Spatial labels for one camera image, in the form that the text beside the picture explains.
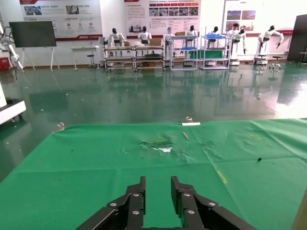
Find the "yellow tape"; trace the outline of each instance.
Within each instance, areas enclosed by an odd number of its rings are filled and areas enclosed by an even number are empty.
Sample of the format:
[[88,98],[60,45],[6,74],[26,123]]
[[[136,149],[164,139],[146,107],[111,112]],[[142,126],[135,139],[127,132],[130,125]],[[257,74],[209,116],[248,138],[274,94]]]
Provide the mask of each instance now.
[[226,184],[227,180],[226,178],[223,176],[223,174],[220,171],[217,171],[217,173],[219,174],[220,178],[222,179],[223,183]]

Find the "green cloth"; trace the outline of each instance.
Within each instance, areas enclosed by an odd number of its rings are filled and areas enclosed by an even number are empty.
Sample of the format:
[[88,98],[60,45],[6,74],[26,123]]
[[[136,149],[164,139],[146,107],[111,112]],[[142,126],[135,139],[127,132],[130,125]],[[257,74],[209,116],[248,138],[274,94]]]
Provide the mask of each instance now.
[[[196,59],[196,51],[189,51],[189,54],[191,54],[191,59]],[[197,57],[203,58],[204,51],[198,50],[197,51]],[[206,58],[223,58],[224,52],[221,50],[206,50]]]
[[306,130],[304,119],[70,127],[0,184],[0,229],[73,230],[141,176],[145,227],[178,227],[176,175],[259,230],[289,230],[307,186]]

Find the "monitor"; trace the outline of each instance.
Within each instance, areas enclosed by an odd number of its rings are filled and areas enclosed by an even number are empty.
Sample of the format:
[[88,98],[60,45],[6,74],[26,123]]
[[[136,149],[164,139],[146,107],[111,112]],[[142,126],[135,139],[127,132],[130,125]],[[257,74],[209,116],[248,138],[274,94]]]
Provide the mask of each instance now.
[[52,21],[10,23],[17,48],[55,47]]

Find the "glossy floor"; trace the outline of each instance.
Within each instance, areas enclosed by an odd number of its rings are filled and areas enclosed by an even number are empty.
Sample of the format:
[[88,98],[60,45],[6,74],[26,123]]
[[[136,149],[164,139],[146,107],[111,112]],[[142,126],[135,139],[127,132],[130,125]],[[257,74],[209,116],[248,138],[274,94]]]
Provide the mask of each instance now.
[[64,124],[114,124],[307,117],[307,68],[279,72],[29,70],[1,73],[6,97],[23,97],[23,121],[0,126],[0,181]]

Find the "wall poster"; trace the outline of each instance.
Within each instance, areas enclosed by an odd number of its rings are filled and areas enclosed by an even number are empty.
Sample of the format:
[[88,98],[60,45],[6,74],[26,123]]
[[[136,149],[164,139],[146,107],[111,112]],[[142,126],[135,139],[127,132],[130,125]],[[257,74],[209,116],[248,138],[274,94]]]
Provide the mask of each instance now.
[[143,26],[153,37],[188,31],[191,25],[200,30],[201,0],[124,0],[127,38],[137,38]]
[[57,41],[102,36],[99,0],[19,0],[25,21],[52,21]]

